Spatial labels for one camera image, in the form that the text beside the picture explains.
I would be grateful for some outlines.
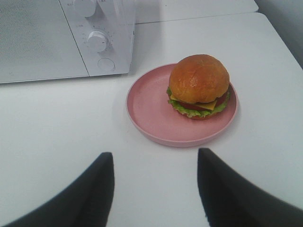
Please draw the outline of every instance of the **plate rim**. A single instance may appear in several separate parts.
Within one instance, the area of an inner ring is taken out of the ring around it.
[[[169,63],[169,64],[165,64],[165,65],[161,65],[161,66],[158,66],[158,67],[155,67],[147,72],[145,72],[143,75],[141,75],[139,78],[137,78],[135,80],[134,83],[132,83],[132,85],[130,86],[130,88],[128,89],[128,92],[127,92],[127,96],[126,96],[126,111],[127,111],[127,114],[128,114],[128,117],[130,118],[131,122],[133,123],[133,125],[140,131],[142,132],[143,134],[145,135],[148,135],[149,137],[151,138],[155,138],[157,141],[163,141],[163,142],[166,142],[166,143],[174,143],[174,144],[185,144],[185,143],[197,143],[197,142],[203,142],[204,140],[207,142],[209,139],[211,138],[215,138],[218,134],[220,134],[221,132],[223,132],[230,124],[231,122],[233,121],[236,113],[238,112],[238,106],[239,106],[239,100],[238,100],[238,95],[237,95],[237,92],[234,88],[234,86],[232,85],[232,83],[230,82],[230,86],[232,87],[233,89],[233,92],[234,92],[234,95],[235,95],[235,102],[236,102],[236,106],[235,106],[235,110],[234,110],[234,113],[232,115],[232,117],[230,118],[230,120],[228,121],[228,123],[223,127],[221,128],[220,130],[218,130],[217,132],[209,135],[209,136],[206,136],[206,137],[203,137],[201,139],[195,139],[195,140],[167,140],[167,139],[163,139],[163,138],[160,138],[158,136],[155,136],[147,131],[145,131],[144,129],[142,129],[134,120],[133,118],[131,117],[130,113],[129,113],[129,107],[128,107],[128,100],[129,100],[129,95],[130,95],[130,92],[132,90],[132,88],[134,87],[134,85],[144,76],[146,76],[146,74],[154,71],[154,70],[157,70],[159,68],[163,68],[163,67],[166,67],[166,66],[170,66],[170,65],[176,65],[177,63]]]

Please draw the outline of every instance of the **top bun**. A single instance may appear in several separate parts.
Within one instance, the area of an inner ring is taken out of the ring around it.
[[[172,94],[186,103],[209,103],[228,89],[229,74],[216,58],[197,54],[179,61],[169,78]]]

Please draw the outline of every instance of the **hamburger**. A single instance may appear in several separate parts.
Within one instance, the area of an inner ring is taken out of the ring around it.
[[[206,54],[188,56],[170,74],[168,103],[188,118],[205,120],[226,108],[229,85],[229,74],[219,60]]]

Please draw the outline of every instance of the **white wall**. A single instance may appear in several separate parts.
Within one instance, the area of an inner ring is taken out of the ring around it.
[[[255,0],[303,68],[303,0]]]

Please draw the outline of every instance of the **microwave door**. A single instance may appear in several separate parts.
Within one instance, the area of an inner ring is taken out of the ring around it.
[[[0,1],[0,83],[88,76],[58,0]]]

